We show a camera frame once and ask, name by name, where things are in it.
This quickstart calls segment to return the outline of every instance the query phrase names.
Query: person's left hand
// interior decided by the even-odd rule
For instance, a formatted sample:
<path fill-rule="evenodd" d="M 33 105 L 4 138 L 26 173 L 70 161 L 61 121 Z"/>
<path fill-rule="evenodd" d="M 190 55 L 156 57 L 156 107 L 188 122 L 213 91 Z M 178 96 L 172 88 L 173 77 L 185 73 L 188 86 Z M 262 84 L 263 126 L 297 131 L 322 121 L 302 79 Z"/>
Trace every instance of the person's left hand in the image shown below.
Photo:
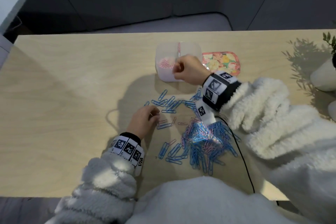
<path fill-rule="evenodd" d="M 160 110 L 153 105 L 146 105 L 133 114 L 126 132 L 132 133 L 142 140 L 159 119 Z"/>

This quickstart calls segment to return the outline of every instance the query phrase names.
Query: white fleece sleeve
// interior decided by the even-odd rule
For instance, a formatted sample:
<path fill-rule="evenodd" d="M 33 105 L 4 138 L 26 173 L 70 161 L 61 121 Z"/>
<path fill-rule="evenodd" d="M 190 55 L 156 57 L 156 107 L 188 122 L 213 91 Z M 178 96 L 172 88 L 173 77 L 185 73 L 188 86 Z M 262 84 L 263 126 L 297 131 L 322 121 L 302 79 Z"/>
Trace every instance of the white fleece sleeve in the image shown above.
<path fill-rule="evenodd" d="M 109 149 L 93 158 L 83 170 L 82 181 L 71 197 L 59 202 L 46 224 L 125 223 L 132 215 L 137 184 L 134 165 Z"/>
<path fill-rule="evenodd" d="M 336 219 L 336 124 L 310 106 L 290 105 L 280 80 L 243 83 L 222 106 L 232 129 L 249 135 L 265 178 L 279 188 L 304 216 L 319 223 Z"/>

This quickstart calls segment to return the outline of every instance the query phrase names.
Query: hand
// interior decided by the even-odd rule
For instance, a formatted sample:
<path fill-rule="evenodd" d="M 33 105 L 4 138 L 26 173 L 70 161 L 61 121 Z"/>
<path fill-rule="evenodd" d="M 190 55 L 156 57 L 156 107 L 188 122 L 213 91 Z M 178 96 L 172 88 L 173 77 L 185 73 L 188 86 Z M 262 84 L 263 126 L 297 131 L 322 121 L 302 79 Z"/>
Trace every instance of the hand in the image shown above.
<path fill-rule="evenodd" d="M 133 114 L 126 132 L 132 133 L 142 140 L 159 119 L 160 110 L 153 105 L 146 105 Z"/>
<path fill-rule="evenodd" d="M 193 85 L 202 85 L 211 72 L 195 56 L 185 55 L 177 59 L 173 67 L 174 78 Z"/>

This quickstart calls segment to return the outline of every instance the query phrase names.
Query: floral pattern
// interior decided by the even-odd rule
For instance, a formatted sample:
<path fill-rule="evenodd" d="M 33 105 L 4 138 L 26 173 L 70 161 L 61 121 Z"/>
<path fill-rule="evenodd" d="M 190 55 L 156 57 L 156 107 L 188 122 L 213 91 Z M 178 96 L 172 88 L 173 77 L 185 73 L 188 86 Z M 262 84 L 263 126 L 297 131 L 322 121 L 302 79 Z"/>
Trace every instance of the floral pattern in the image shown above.
<path fill-rule="evenodd" d="M 233 52 L 205 52 L 202 63 L 211 72 L 225 71 L 234 76 L 240 73 L 240 62 Z"/>

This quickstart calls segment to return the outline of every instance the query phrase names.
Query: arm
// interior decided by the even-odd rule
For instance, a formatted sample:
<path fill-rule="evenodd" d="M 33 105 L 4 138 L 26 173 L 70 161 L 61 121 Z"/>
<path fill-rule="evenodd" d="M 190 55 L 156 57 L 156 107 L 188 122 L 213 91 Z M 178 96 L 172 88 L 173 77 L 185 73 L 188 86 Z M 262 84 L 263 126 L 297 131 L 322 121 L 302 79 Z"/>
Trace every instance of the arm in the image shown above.
<path fill-rule="evenodd" d="M 184 56 L 175 77 L 205 88 L 215 78 L 197 58 Z M 304 216 L 320 223 L 336 217 L 336 125 L 309 106 L 292 106 L 280 80 L 259 78 L 223 92 L 210 107 L 232 129 L 249 133 L 245 143 L 264 177 L 279 188 Z"/>
<path fill-rule="evenodd" d="M 46 224 L 125 223 L 131 217 L 137 189 L 133 176 L 140 174 L 144 157 L 141 139 L 159 119 L 158 111 L 145 106 L 133 115 L 127 132 L 116 137 L 101 158 L 89 161 L 83 183 L 72 196 L 61 199 L 55 216 Z"/>

